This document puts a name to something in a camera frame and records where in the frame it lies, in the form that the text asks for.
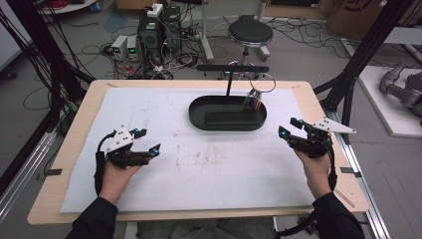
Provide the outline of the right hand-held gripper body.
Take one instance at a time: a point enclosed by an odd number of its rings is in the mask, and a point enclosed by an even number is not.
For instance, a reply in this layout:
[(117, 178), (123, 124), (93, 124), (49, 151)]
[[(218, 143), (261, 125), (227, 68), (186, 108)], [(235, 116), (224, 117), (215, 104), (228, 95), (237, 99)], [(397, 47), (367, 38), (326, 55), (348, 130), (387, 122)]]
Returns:
[(329, 118), (322, 118), (314, 123), (304, 121), (302, 128), (307, 137), (291, 134), (287, 139), (289, 147), (301, 151), (310, 158), (323, 156), (332, 151), (331, 133), (356, 133), (354, 128), (341, 124)]

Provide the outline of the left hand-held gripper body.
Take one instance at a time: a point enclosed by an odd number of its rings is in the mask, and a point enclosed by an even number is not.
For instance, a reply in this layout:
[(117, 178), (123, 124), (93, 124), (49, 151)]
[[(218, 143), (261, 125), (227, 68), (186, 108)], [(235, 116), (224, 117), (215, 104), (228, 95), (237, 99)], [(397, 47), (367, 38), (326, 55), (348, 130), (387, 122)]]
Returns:
[(154, 156), (148, 151), (135, 152), (131, 150), (136, 139), (133, 137), (133, 131), (128, 130), (122, 125), (112, 136), (111, 143), (105, 150), (105, 158), (113, 165), (126, 169), (132, 166), (146, 165)]

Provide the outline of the key bunch with coloured tags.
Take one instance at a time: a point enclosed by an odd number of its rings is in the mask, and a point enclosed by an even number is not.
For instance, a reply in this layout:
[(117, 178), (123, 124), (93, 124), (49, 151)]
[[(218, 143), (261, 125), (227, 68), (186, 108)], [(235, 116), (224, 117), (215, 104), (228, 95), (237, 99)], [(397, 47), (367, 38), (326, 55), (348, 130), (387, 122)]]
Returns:
[[(273, 86), (268, 90), (263, 90), (254, 85), (255, 82), (269, 78), (273, 83)], [(250, 92), (245, 96), (243, 105), (249, 106), (251, 110), (258, 111), (264, 104), (262, 101), (262, 95), (272, 92), (277, 85), (276, 80), (268, 73), (257, 73), (252, 77), (248, 78), (251, 87)]]

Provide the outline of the black wallet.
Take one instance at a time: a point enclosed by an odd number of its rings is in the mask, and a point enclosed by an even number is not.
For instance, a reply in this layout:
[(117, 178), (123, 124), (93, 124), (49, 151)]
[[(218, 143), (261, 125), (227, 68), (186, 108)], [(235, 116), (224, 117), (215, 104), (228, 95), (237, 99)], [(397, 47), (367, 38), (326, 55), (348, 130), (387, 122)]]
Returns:
[(207, 125), (254, 125), (259, 120), (247, 112), (206, 112), (205, 123)]

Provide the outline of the black key stand with oval tray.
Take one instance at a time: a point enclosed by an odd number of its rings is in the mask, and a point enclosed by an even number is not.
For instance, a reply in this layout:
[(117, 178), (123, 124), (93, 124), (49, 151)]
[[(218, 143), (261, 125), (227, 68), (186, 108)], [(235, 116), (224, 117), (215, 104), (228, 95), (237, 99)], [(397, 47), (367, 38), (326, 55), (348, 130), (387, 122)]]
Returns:
[(267, 108), (260, 94), (252, 89), (245, 97), (231, 96), (235, 72), (267, 73), (268, 67), (233, 65), (198, 65), (198, 71), (229, 73), (225, 96), (202, 96), (189, 106), (189, 120), (203, 130), (252, 131), (260, 128), (267, 118)]

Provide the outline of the person's right hand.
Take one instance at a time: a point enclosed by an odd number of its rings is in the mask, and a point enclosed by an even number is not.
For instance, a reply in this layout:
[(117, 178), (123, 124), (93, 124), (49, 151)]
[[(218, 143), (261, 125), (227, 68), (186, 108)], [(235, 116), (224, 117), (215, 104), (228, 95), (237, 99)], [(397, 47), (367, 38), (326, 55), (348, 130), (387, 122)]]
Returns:
[(331, 192), (328, 183), (330, 172), (330, 161), (327, 154), (315, 158), (310, 158), (303, 152), (295, 149), (295, 154), (303, 164), (308, 187), (315, 199)]

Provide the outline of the person's left hand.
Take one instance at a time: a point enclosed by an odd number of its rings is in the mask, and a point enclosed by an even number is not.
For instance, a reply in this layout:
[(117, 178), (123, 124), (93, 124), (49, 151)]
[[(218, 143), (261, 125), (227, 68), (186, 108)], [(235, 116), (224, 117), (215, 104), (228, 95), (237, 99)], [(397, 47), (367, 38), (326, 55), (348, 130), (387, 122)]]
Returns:
[(119, 168), (108, 162), (105, 165), (103, 186), (99, 197), (111, 204), (117, 204), (124, 193), (130, 179), (140, 170), (140, 166), (133, 166), (127, 169)]

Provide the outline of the white foam mat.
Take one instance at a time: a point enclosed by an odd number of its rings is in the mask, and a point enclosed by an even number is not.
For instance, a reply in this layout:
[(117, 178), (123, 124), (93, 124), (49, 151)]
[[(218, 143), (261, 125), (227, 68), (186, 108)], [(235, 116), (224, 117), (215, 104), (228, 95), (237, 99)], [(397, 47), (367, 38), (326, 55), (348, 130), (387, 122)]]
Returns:
[(131, 180), (117, 206), (122, 211), (307, 207), (314, 198), (303, 167), (279, 137), (301, 112), (290, 90), (265, 95), (267, 118), (254, 131), (205, 131), (192, 125), (188, 107), (210, 90), (112, 88), (74, 167), (62, 204), (64, 213), (83, 211), (96, 197), (95, 153), (106, 134), (124, 125), (144, 128), (132, 148), (155, 145), (160, 154)]

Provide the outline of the white board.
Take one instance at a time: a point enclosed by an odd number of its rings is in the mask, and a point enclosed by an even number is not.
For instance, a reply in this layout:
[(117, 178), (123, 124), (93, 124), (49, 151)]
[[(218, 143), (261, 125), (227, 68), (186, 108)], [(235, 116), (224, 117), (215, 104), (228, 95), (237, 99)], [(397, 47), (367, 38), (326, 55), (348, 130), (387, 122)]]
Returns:
[(367, 66), (360, 74), (359, 82), (391, 135), (422, 138), (422, 118), (379, 89), (388, 71), (390, 68)]

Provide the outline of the grey bench power supply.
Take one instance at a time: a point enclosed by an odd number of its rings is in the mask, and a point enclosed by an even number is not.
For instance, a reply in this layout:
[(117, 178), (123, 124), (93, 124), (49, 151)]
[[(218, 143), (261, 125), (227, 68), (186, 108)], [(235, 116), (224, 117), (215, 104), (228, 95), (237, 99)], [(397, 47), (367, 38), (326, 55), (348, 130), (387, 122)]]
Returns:
[(127, 37), (118, 36), (112, 43), (111, 49), (117, 61), (124, 61), (127, 57)]
[(137, 50), (137, 40), (135, 36), (128, 36), (127, 37), (127, 54), (128, 58), (131, 61), (137, 61), (138, 60), (138, 50)]

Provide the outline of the person's grey trousers lap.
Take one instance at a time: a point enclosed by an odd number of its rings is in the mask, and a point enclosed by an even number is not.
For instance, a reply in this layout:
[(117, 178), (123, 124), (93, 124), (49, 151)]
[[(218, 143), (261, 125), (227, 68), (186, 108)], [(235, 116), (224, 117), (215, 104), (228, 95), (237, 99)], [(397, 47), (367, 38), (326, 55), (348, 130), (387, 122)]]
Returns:
[(274, 239), (272, 217), (142, 222), (138, 239)]

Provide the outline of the black computer tower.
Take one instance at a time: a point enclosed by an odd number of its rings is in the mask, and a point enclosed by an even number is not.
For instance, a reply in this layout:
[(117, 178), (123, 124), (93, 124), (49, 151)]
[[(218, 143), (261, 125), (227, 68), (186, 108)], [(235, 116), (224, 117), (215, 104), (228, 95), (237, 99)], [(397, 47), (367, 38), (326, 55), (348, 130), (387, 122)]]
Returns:
[(161, 66), (162, 24), (158, 18), (148, 17), (146, 13), (140, 15), (137, 34), (143, 51), (146, 65)]
[(179, 52), (181, 47), (181, 9), (179, 6), (167, 6), (162, 15), (164, 36), (167, 49), (170, 53)]

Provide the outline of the black round stool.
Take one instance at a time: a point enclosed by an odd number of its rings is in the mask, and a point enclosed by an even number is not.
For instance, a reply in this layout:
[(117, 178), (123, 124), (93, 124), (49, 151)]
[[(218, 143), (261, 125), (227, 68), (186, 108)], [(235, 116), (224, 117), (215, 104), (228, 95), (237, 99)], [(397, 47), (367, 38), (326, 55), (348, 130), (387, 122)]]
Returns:
[(229, 66), (253, 66), (248, 61), (250, 49), (267, 46), (273, 39), (273, 30), (256, 20), (253, 15), (241, 15), (229, 25), (228, 37), (232, 42), (244, 47), (241, 60), (232, 61)]

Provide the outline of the white metal stand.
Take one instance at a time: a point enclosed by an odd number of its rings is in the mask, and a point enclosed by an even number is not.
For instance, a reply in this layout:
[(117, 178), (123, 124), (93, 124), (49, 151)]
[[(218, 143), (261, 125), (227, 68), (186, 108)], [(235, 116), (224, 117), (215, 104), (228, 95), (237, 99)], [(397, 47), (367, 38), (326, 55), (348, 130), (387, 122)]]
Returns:
[(201, 32), (199, 34), (202, 49), (204, 51), (206, 60), (208, 62), (214, 61), (214, 54), (212, 52), (208, 37), (207, 37), (207, 6), (209, 0), (201, 0)]

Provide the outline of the white power strip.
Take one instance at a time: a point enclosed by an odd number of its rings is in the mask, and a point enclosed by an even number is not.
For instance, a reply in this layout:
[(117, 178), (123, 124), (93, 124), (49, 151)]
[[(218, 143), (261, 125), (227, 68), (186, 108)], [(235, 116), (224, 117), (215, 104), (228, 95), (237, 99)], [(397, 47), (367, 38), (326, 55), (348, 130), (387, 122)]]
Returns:
[(147, 11), (147, 16), (152, 18), (158, 18), (162, 13), (163, 5), (159, 3), (154, 3), (151, 6), (151, 9)]

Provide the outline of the cardboard box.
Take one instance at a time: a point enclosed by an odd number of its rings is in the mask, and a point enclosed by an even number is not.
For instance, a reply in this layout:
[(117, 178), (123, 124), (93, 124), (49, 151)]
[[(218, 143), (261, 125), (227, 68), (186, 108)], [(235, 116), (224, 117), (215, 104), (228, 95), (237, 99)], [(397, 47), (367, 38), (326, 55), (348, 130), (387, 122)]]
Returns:
[(334, 0), (326, 20), (329, 35), (362, 40), (390, 0)]

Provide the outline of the white round table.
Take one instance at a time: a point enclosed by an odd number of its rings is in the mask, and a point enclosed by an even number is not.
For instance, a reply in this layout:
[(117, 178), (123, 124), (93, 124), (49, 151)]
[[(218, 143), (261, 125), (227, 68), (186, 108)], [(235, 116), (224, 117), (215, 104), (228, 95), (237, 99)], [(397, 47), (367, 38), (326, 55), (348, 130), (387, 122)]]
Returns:
[(73, 4), (68, 2), (66, 6), (59, 6), (59, 7), (49, 7), (47, 4), (44, 4), (41, 10), (45, 14), (63, 14), (78, 11), (81, 9), (85, 9), (91, 7), (92, 5), (96, 5), (98, 0), (84, 0), (84, 3)]

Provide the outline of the aluminium rail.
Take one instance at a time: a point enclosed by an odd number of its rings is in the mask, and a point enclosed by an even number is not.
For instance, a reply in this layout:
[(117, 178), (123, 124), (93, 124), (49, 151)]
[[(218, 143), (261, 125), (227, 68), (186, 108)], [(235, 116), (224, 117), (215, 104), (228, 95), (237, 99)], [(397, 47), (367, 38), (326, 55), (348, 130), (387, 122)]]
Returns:
[(342, 133), (337, 132), (335, 136), (339, 142), (340, 148), (342, 149), (345, 155), (346, 160), (353, 169), (353, 172), (357, 179), (357, 183), (359, 184), (362, 193), (368, 203), (368, 210), (365, 212), (365, 217), (367, 219), (367, 223), (372, 231), (374, 238), (391, 239), (350, 142), (348, 141), (347, 137), (344, 136)]
[(12, 178), (4, 193), (0, 196), (0, 224), (7, 217), (20, 194), (28, 185), (37, 168), (48, 154), (57, 138), (57, 131), (45, 132), (32, 149), (23, 156), (23, 165)]

